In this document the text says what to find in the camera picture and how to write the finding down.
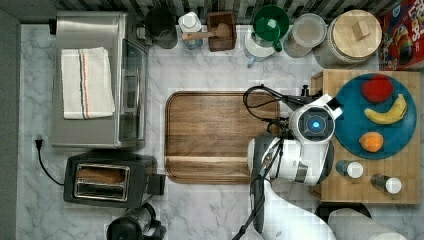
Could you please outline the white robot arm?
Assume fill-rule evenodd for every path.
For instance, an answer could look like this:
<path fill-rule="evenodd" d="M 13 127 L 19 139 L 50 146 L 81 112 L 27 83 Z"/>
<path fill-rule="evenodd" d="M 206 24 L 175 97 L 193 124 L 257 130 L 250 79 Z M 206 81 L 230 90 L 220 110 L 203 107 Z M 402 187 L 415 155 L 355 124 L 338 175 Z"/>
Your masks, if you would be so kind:
<path fill-rule="evenodd" d="M 263 117 L 261 120 L 276 126 L 279 134 L 274 136 L 267 130 L 249 142 L 251 213 L 233 240 L 240 240 L 248 227 L 263 240 L 335 240 L 324 220 L 280 197 L 272 182 L 283 179 L 314 186 L 329 175 L 335 120 L 342 115 L 339 101 L 328 94 L 310 96 L 306 89 L 300 96 L 290 96 L 259 85 L 243 95 L 249 112 L 256 108 L 249 95 L 257 89 L 271 95 L 273 102 L 285 103 L 293 113 L 288 118 Z"/>

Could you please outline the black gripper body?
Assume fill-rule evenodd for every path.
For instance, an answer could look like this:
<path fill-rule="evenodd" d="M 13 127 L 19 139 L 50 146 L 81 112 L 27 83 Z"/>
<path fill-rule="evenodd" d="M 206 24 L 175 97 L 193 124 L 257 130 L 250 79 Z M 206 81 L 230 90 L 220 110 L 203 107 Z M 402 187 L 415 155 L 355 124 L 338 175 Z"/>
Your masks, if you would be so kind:
<path fill-rule="evenodd" d="M 289 95 L 285 99 L 285 104 L 291 109 L 296 110 L 304 105 L 310 104 L 322 96 L 322 91 L 319 90 L 316 94 L 311 95 L 308 85 L 303 85 L 300 96 Z"/>

